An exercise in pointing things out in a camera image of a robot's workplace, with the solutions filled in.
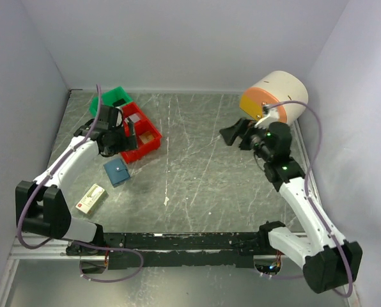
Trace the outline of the red plastic bin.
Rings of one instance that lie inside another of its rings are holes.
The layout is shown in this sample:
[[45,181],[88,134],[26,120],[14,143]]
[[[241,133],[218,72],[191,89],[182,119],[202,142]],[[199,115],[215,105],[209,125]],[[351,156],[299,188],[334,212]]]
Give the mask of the red plastic bin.
[[[150,152],[157,150],[161,145],[162,134],[156,129],[151,121],[147,120],[146,122],[140,123],[137,127],[135,127],[135,131],[137,138],[137,149],[121,153],[123,160],[127,164],[142,159],[145,155],[148,155]],[[155,139],[147,144],[142,144],[139,139],[139,135],[143,134],[146,131],[150,131]]]
[[123,126],[127,130],[129,120],[137,127],[140,123],[146,122],[148,118],[135,102],[124,104],[120,107],[123,113]]

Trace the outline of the blue card holder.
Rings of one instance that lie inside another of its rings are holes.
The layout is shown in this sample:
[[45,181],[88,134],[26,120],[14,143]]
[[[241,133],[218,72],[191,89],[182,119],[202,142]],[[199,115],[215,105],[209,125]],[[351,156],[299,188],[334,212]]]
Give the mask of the blue card holder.
[[127,166],[120,158],[105,163],[104,169],[113,187],[117,187],[130,179]]

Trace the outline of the green plastic bin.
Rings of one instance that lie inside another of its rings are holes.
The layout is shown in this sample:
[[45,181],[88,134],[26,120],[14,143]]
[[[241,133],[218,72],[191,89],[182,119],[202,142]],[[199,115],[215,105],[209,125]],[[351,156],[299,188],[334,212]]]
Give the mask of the green plastic bin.
[[[124,98],[127,103],[133,102],[131,96],[121,87],[114,88],[108,92],[102,94],[102,105],[103,106],[113,106],[113,103],[121,98]],[[96,116],[98,107],[98,96],[96,96],[89,107],[89,111],[93,117]]]

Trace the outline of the round drawer cabinet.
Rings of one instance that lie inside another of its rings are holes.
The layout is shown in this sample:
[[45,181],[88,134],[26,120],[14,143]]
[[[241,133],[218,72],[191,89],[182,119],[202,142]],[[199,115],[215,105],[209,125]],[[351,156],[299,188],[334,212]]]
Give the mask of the round drawer cabinet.
[[273,71],[246,89],[239,107],[242,112],[259,121],[264,119],[263,107],[275,105],[279,121],[291,125],[305,110],[308,92],[294,75],[281,70]]

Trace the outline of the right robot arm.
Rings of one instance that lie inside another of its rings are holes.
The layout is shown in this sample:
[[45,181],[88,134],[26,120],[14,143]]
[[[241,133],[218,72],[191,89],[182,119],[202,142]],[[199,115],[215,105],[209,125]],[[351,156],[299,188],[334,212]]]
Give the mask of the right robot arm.
[[291,156],[290,127],[273,122],[260,127],[241,118],[221,129],[224,142],[231,146],[240,138],[239,149],[250,150],[263,160],[263,171],[274,189],[287,201],[306,233],[307,240],[293,234],[281,222],[260,226],[258,249],[264,254],[275,250],[302,269],[310,289],[319,294],[346,285],[350,296],[362,258],[358,242],[348,242],[323,211],[308,188],[308,175]]

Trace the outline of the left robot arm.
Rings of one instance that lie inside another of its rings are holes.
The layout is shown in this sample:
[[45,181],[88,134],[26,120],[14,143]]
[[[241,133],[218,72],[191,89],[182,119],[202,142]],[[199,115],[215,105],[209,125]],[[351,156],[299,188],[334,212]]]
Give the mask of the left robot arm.
[[79,127],[65,151],[41,175],[32,181],[21,181],[15,188],[17,238],[28,249],[23,233],[44,236],[47,240],[82,242],[90,255],[105,248],[100,224],[72,217],[64,191],[79,173],[98,155],[112,157],[137,148],[134,124],[127,128],[90,120]]

